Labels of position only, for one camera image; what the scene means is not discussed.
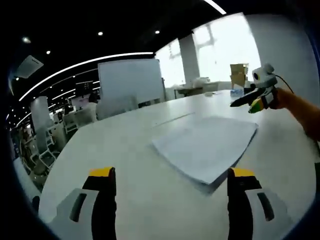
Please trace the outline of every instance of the curved led light strip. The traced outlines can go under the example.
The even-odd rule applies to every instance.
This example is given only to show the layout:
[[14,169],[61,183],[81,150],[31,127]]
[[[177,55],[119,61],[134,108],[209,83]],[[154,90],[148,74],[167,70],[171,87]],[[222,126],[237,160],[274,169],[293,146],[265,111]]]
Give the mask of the curved led light strip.
[[207,4],[209,4],[211,7],[215,8],[215,10],[217,10],[219,13],[221,13],[222,15],[227,14],[225,10],[223,10],[218,4],[216,4],[214,1],[212,0],[204,0]]
[[30,114],[31,114],[31,112],[29,112],[24,118],[22,118],[22,120],[16,124],[16,127],[18,127],[18,125],[19,125],[20,123],[22,123],[23,120],[25,120]]
[[56,73],[46,77],[45,79],[43,79],[42,81],[38,82],[36,85],[34,85],[32,88],[30,88],[20,99],[19,99],[19,102],[24,99],[29,93],[31,93],[36,87],[40,86],[41,84],[43,84],[45,81],[53,78],[54,76],[57,76],[58,74],[61,74],[67,70],[70,70],[70,69],[73,69],[73,68],[76,68],[78,66],[81,66],[81,65],[84,65],[84,64],[88,64],[88,63],[92,63],[92,62],[96,62],[96,61],[99,61],[99,60],[103,60],[103,59],[111,59],[111,58],[117,58],[117,57],[125,57],[125,56],[134,56],[134,55],[152,55],[154,54],[153,52],[151,51],[147,51],[147,52],[130,52],[130,53],[121,53],[121,54],[115,54],[115,55],[109,55],[109,56],[102,56],[102,57],[98,57],[98,58],[94,58],[94,59],[91,59],[91,60],[88,60],[88,61],[83,61],[83,62],[80,62],[80,63],[77,63],[75,65],[72,65],[72,66],[69,66],[65,69],[62,69],[60,71],[57,71]]
[[56,97],[52,98],[52,100],[55,100],[55,99],[57,99],[57,98],[59,98],[59,97],[61,97],[61,96],[63,96],[63,95],[68,94],[68,93],[74,92],[75,90],[76,90],[76,89],[72,89],[72,90],[70,90],[70,91],[66,91],[66,92],[60,94],[59,96],[56,96]]
[[[83,72],[77,73],[75,76],[77,77],[77,76],[79,76],[79,75],[81,75],[81,74],[86,74],[86,73],[91,72],[91,71],[94,71],[94,70],[98,70],[98,68],[94,68],[94,69],[90,69],[90,70],[88,70],[88,71],[83,71]],[[66,77],[65,79],[62,79],[62,80],[60,80],[60,81],[57,81],[57,82],[55,82],[54,84],[52,84],[52,86],[48,86],[46,89],[43,89],[40,93],[43,93],[45,90],[53,87],[54,85],[57,85],[57,84],[65,81],[65,80],[67,80],[67,79],[72,79],[72,78],[73,78],[73,76],[68,76],[68,77]]]

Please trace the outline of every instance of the cardboard box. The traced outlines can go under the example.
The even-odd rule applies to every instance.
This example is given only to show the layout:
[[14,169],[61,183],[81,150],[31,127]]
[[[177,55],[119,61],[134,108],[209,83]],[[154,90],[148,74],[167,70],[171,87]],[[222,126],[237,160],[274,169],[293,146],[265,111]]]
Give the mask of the cardboard box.
[[248,65],[249,64],[247,64],[247,63],[230,64],[231,75],[247,74],[248,73]]
[[235,84],[237,84],[243,88],[245,87],[246,75],[244,73],[230,75],[230,78],[231,78],[232,89],[234,89]]

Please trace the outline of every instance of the window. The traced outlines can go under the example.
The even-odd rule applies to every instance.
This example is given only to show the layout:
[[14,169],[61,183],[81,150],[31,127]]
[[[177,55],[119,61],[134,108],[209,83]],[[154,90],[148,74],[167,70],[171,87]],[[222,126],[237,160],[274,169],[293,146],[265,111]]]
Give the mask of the window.
[[254,36],[243,14],[220,18],[193,32],[201,77],[209,77],[211,82],[229,82],[230,64],[249,64],[247,77],[253,81],[251,72],[261,63]]
[[161,75],[166,88],[186,83],[178,39],[157,51],[155,58],[160,62]]

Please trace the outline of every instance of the white pillar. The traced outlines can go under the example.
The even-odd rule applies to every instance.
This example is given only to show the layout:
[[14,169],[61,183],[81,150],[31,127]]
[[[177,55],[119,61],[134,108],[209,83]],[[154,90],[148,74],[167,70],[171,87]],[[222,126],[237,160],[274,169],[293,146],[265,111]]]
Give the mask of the white pillar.
[[183,63],[185,83],[188,86],[191,86],[192,80],[200,77],[197,51],[192,34],[179,39],[179,45]]
[[53,121],[49,115],[49,108],[46,96],[36,98],[30,106],[31,117],[35,132],[41,127],[50,127]]

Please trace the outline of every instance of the black ceiling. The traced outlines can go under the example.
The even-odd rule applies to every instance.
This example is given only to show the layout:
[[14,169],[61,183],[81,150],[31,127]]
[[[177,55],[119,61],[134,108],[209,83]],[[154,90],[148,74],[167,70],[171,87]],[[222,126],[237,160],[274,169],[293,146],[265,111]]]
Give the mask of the black ceiling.
[[[286,0],[270,0],[265,5],[256,0],[215,2],[227,14],[290,13]],[[15,110],[16,117],[11,114],[9,120],[15,124],[18,118],[26,115],[22,107],[28,109],[33,97],[48,96],[50,105],[56,103],[51,99],[59,95],[61,89],[68,91],[75,88],[75,83],[99,80],[96,70],[77,75],[97,68],[97,62],[88,63],[49,79],[18,101],[27,90],[53,73],[98,57],[156,52],[170,41],[186,36],[192,29],[222,17],[203,0],[85,1],[83,5],[79,2],[53,5],[50,2],[46,6],[27,2],[11,11],[14,23],[10,33],[17,43],[12,69],[28,55],[44,63],[28,79],[12,80],[14,96],[11,96],[10,107]],[[98,36],[98,32],[103,32],[103,36]],[[30,44],[21,41],[24,36],[29,37]]]

